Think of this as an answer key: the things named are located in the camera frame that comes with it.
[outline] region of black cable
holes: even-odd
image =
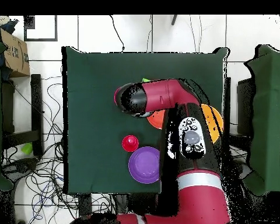
[[[190,25],[191,25],[191,29],[192,29],[192,35],[193,35],[193,40],[194,40],[194,46],[195,46],[195,52],[197,52],[196,50],[196,42],[195,42],[195,36],[194,36],[194,31],[193,31],[193,27],[192,27],[192,20],[191,20],[191,15],[190,16]]]
[[[50,86],[47,88],[47,93],[48,93],[48,95],[49,95],[55,102],[57,102],[57,101],[50,95],[50,93],[49,93],[49,88],[52,87],[52,86],[54,86],[54,85],[61,85],[61,83],[55,83],[55,84],[53,84],[53,85],[50,85]],[[32,104],[17,90],[17,88],[15,88],[15,90],[25,99],[25,101],[27,101],[33,108],[35,108],[35,107],[34,107],[34,106],[33,106],[33,105],[32,105]],[[59,126],[56,125],[56,124],[54,123],[57,114],[60,112],[61,106],[60,106],[59,102],[57,102],[57,104],[58,104],[58,106],[59,106],[59,109],[58,109],[56,115],[54,116],[54,118],[52,119],[52,117],[53,117],[53,115],[52,115],[52,114],[53,114],[52,109],[51,109],[51,107],[50,107],[47,103],[45,103],[45,104],[48,106],[48,108],[49,108],[50,111],[51,111],[51,121],[52,121],[52,125],[51,125],[50,122],[45,118],[45,116],[44,116],[41,112],[38,111],[38,109],[36,109],[36,108],[35,108],[35,109],[36,109],[37,112],[40,113],[40,114],[45,118],[45,120],[49,123],[51,129],[50,129],[48,135],[52,132],[53,135],[54,135],[54,141],[55,141],[55,133],[54,133],[54,131],[55,131],[56,133],[58,133],[58,134],[63,134],[63,131],[59,128]],[[40,216],[39,213],[40,213],[40,211],[42,210],[42,208],[45,206],[45,202],[46,202],[47,200],[50,200],[50,201],[51,201],[51,205],[52,205],[52,206],[55,205],[55,206],[57,206],[58,208],[60,207],[60,202],[63,203],[63,204],[68,208],[68,210],[69,210],[70,214],[72,215],[72,217],[75,219],[74,215],[73,215],[72,212],[71,212],[71,209],[78,210],[78,205],[77,205],[76,202],[75,202],[75,206],[70,205],[69,202],[67,202],[67,200],[68,200],[68,196],[67,196],[67,195],[66,195],[66,199],[63,198],[64,195],[63,195],[63,192],[62,192],[62,187],[61,187],[61,186],[59,185],[59,183],[57,182],[57,180],[60,179],[60,177],[62,177],[62,180],[63,180],[63,175],[61,175],[60,173],[58,173],[58,172],[55,171],[56,168],[58,167],[58,165],[61,164],[62,161],[63,161],[63,152],[61,151],[60,146],[61,146],[61,142],[56,142],[56,141],[54,142],[54,144],[50,145],[50,146],[44,151],[43,154],[46,154],[52,147],[54,147],[54,158],[53,158],[53,159],[50,159],[50,160],[47,161],[47,162],[38,163],[38,164],[37,164],[38,166],[39,166],[39,165],[42,165],[42,164],[46,164],[46,165],[45,165],[42,169],[37,169],[36,171],[32,171],[32,174],[31,174],[31,175],[28,175],[28,176],[26,177],[25,183],[26,183],[27,187],[28,187],[30,190],[32,190],[34,193],[36,193],[36,194],[34,195],[34,197],[33,197],[33,200],[34,200],[37,196],[39,196],[39,197],[41,198],[41,201],[43,202],[43,203],[40,205],[38,211],[36,211],[36,210],[35,210],[35,206],[38,206],[38,205],[34,205],[34,204],[33,204],[33,200],[32,200],[32,202],[31,202],[31,205],[32,205],[32,206],[31,206],[31,207],[32,207],[33,212],[35,213],[35,216],[30,220],[29,224],[32,224],[32,223],[35,221],[35,219],[38,219],[38,217]],[[6,157],[7,161],[10,161],[10,160],[11,160],[11,156],[14,155],[15,153],[11,154],[9,158]],[[50,164],[50,163],[51,163],[52,168],[47,168],[48,164]],[[37,181],[37,177],[36,177],[36,176],[42,177],[42,178],[48,178],[48,180],[46,180],[45,182],[39,183],[39,182]],[[27,179],[29,179],[29,178],[31,179],[31,182],[37,186],[37,188],[40,190],[40,192],[37,192],[37,191],[33,190],[33,189],[28,185]],[[47,183],[47,187],[48,187],[48,188],[47,188],[47,191],[46,191],[45,193],[44,193],[44,191],[40,188],[40,185],[42,185],[42,184],[44,184],[44,183]]]
[[[17,150],[18,148],[17,148],[17,147],[14,146],[13,148],[15,148],[16,151],[13,152],[13,153],[8,157],[8,162],[9,162],[9,163],[11,163],[11,157],[12,157],[14,154],[16,154],[16,153],[18,152],[18,150]]]
[[[200,15],[199,15],[199,22],[200,22],[200,38],[199,38],[198,52],[200,53],[200,44],[201,44],[201,39],[202,39],[202,24],[201,24]]]
[[[241,156],[241,155],[247,155],[247,153],[248,153],[248,152],[246,152],[246,153],[244,153],[244,154],[240,154],[236,149],[233,149],[233,148],[231,148],[231,147],[229,147],[229,148],[232,149],[233,151],[235,151],[236,153],[238,153],[240,156]]]
[[[102,212],[102,206],[103,206],[103,204],[107,207],[106,209],[107,209],[108,212],[109,212],[109,206],[108,206],[105,202],[102,202],[102,203],[100,204],[100,213]]]
[[[153,51],[153,15],[152,15],[152,51]]]
[[[43,113],[41,113],[38,109],[36,109],[36,107],[34,107],[18,90],[17,90],[17,88],[11,83],[11,81],[8,81],[12,86],[13,86],[13,88],[24,98],[24,100],[25,101],[27,101],[30,105],[31,105],[31,107],[33,107],[47,122],[48,122],[48,124],[49,124],[49,126],[51,127],[51,128],[53,128],[53,126],[50,124],[50,122],[47,120],[47,118],[44,116],[44,114]]]
[[[151,23],[150,25],[152,25],[152,22],[151,22],[152,15],[150,15],[150,16],[151,17],[149,18],[149,22]],[[148,51],[148,41],[149,41],[149,35],[151,34],[151,32],[152,32],[152,28],[151,28],[151,30],[148,33],[147,42],[146,42],[146,52]]]
[[[49,80],[49,79],[52,79],[52,78],[61,78],[62,76],[51,76],[49,78],[41,78],[41,80]]]
[[[59,129],[59,127],[58,127],[56,124],[53,124],[52,127],[50,128],[48,134],[47,134],[47,138],[46,138],[43,142],[47,142],[47,141],[48,141],[51,132],[53,132],[53,133],[52,133],[53,136],[55,136],[55,135],[62,135],[62,131],[60,131],[60,129],[59,129],[59,130],[58,130],[58,129]]]
[[[120,42],[123,44],[123,45],[122,45],[122,51],[121,51],[121,52],[123,53],[123,51],[124,51],[124,49],[125,49],[124,43],[123,43],[123,41],[121,40],[121,38],[120,38],[120,36],[119,36],[119,34],[118,34],[117,30],[116,30],[113,17],[112,17],[111,15],[109,15],[109,17],[111,17],[111,19],[112,19],[113,27],[114,27],[114,30],[115,30],[115,32],[116,32],[116,34],[117,34],[117,37],[119,38]]]
[[[48,221],[48,224],[50,224],[52,218],[56,215],[56,213],[58,212],[58,210],[59,210],[59,207],[57,208],[56,212],[54,212],[54,214],[53,214],[53,216],[50,218],[50,220]]]
[[[232,156],[232,159],[235,159],[235,158],[243,158],[243,157],[246,157],[247,154],[242,154],[242,155],[236,155],[236,156]]]

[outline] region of floor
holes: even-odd
[[[17,19],[14,36],[24,40],[23,16],[10,16]],[[237,82],[249,78],[249,70],[243,62],[254,57],[255,47],[258,44],[270,44],[280,50],[280,16],[278,15],[178,15],[174,26],[171,25],[173,15],[153,15],[153,30],[151,30],[150,15],[114,15],[114,24],[128,52],[180,52],[212,53],[218,47],[228,47],[230,54],[227,59],[227,75],[232,79],[232,101],[230,128],[236,132],[237,123]],[[112,19],[109,16],[57,16],[58,41],[27,41],[30,72],[41,74],[43,78],[43,100],[52,109],[53,117],[57,114],[59,106],[62,108],[62,83],[61,78],[61,47],[71,46],[87,53],[107,53],[121,51],[122,44],[114,31]],[[28,39],[53,39],[55,37],[54,16],[35,16],[35,29],[27,30]],[[28,100],[30,95],[30,78],[13,79],[17,90]],[[50,120],[50,109],[44,104],[44,116]],[[16,132],[31,129],[31,106],[18,93],[15,93],[15,117]],[[61,135],[48,135],[50,121],[44,120],[45,148],[55,141],[61,140]],[[56,115],[54,122],[63,130],[62,111]],[[19,151],[14,154],[14,159],[27,157]],[[8,156],[14,152],[14,148],[8,150]],[[49,161],[54,157],[54,151],[49,150],[44,160]],[[58,165],[59,173],[62,173],[62,164]],[[50,185],[44,177],[28,177],[20,180],[15,197],[16,218],[27,223],[39,211],[42,200],[38,196],[40,189],[36,186],[36,180],[41,190],[47,190]],[[101,195],[93,194],[93,210],[99,210],[102,200],[97,200]],[[69,199],[71,205],[75,205],[76,199]],[[39,212],[32,224],[69,224],[72,216],[65,207],[51,206],[48,199],[46,207]]]

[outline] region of metal frame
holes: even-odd
[[[27,38],[27,29],[35,29],[35,16],[32,16],[31,23],[24,23],[24,41],[58,41],[57,15],[55,15],[55,37],[54,38]]]
[[[20,144],[32,142],[33,155],[43,155],[43,99],[40,74],[31,75],[31,131],[18,132],[3,136],[2,148],[9,149]]]

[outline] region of circular button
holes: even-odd
[[[184,136],[186,144],[197,144],[200,141],[200,136],[195,131],[187,131]]]
[[[196,150],[196,151],[200,151],[201,149],[202,149],[201,146],[195,145],[195,150]]]
[[[191,152],[193,150],[193,148],[190,145],[185,147],[185,149],[186,149],[185,151],[187,151],[187,152]]]

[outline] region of purple bowl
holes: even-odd
[[[153,147],[137,149],[129,158],[128,170],[140,183],[151,184],[159,180],[160,152]]]

